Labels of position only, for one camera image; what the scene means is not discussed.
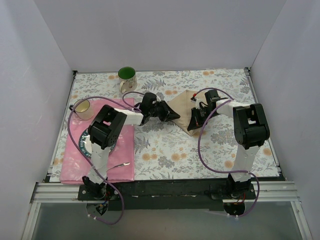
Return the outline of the beige cloth napkin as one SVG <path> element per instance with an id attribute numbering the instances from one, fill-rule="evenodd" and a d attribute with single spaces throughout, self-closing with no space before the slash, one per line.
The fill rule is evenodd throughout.
<path id="1" fill-rule="evenodd" d="M 195 137 L 200 132 L 199 128 L 188 130 L 192 108 L 196 106 L 191 98 L 196 92 L 197 91 L 185 90 L 167 103 L 173 111 L 180 115 L 180 118 L 173 120 L 173 122 L 191 137 Z"/>

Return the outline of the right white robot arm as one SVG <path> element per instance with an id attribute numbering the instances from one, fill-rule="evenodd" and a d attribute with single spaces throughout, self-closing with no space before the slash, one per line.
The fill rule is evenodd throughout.
<path id="1" fill-rule="evenodd" d="M 264 108 L 260 103 L 246 104 L 235 101 L 229 94 L 220 97 L 220 90 L 207 87 L 205 102 L 194 93 L 191 101 L 195 107 L 191 110 L 188 130 L 204 131 L 209 120 L 218 115 L 233 119 L 234 138 L 237 142 L 237 152 L 232 170 L 225 171 L 225 183 L 214 186 L 210 194 L 217 199 L 227 196 L 237 199 L 253 191 L 251 178 L 253 163 L 261 146 L 270 137 L 270 129 Z"/>

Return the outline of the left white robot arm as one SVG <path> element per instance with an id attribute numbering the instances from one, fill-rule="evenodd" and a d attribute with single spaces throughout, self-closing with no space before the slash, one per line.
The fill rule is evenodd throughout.
<path id="1" fill-rule="evenodd" d="M 150 118 L 159 118 L 161 122 L 170 122 L 180 118 L 164 100 L 157 100 L 151 92 L 143 94 L 142 101 L 130 105 L 129 109 L 119 109 L 105 104 L 88 127 L 91 143 L 92 168 L 82 177 L 85 190 L 95 200 L 106 196 L 107 163 L 111 147 L 117 144 L 123 126 L 142 126 Z"/>

